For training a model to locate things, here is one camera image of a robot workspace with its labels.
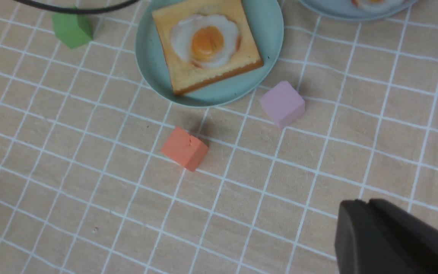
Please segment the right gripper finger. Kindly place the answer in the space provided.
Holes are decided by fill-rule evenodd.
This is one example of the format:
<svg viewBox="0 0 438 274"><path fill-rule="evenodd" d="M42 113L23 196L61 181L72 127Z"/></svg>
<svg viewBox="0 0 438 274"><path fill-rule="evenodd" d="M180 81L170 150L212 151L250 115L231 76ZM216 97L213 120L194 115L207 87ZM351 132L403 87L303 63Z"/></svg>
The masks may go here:
<svg viewBox="0 0 438 274"><path fill-rule="evenodd" d="M438 274L438 229L382 198L339 205L341 274Z"/></svg>

